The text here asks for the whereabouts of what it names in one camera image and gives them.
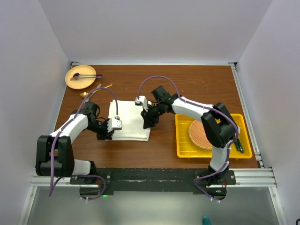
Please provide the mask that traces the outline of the white cloth napkin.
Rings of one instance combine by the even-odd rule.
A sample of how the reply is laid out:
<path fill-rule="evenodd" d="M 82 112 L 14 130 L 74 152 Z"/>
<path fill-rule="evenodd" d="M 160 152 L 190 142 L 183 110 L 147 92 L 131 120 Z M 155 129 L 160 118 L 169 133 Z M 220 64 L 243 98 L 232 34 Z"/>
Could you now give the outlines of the white cloth napkin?
<path fill-rule="evenodd" d="M 149 141 L 150 128 L 144 129 L 144 120 L 141 116 L 142 106 L 135 105 L 134 101 L 118 100 L 119 117 L 122 129 L 114 131 L 113 141 Z"/>

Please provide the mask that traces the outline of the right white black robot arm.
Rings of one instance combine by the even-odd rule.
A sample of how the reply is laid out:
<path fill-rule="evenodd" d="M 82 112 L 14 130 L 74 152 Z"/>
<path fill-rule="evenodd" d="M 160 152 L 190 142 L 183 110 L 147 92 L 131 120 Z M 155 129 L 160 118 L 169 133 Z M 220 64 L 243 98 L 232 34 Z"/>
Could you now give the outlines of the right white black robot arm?
<path fill-rule="evenodd" d="M 189 100 L 179 93 L 170 95 L 163 86 L 151 93 L 157 101 L 153 106 L 148 104 L 145 96 L 138 95 L 135 98 L 135 104 L 143 107 L 143 128 L 155 127 L 164 113 L 182 114 L 200 121 L 208 141 L 212 144 L 212 158 L 209 174 L 196 178 L 195 182 L 209 178 L 212 183 L 220 184 L 229 167 L 231 145 L 239 136 L 239 128 L 224 104 L 207 105 Z"/>

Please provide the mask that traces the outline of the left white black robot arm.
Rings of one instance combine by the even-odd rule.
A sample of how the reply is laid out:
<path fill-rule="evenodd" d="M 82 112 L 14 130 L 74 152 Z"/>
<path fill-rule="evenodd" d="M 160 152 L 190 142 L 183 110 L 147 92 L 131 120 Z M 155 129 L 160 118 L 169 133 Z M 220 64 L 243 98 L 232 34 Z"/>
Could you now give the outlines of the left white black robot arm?
<path fill-rule="evenodd" d="M 98 140 L 111 140 L 114 131 L 122 128 L 118 115 L 99 121 L 99 112 L 100 107 L 97 104 L 87 102 L 83 109 L 72 112 L 58 130 L 37 139 L 35 169 L 38 176 L 80 176 L 87 184 L 96 181 L 95 164 L 92 161 L 75 159 L 72 143 L 86 129 L 95 133 Z"/>

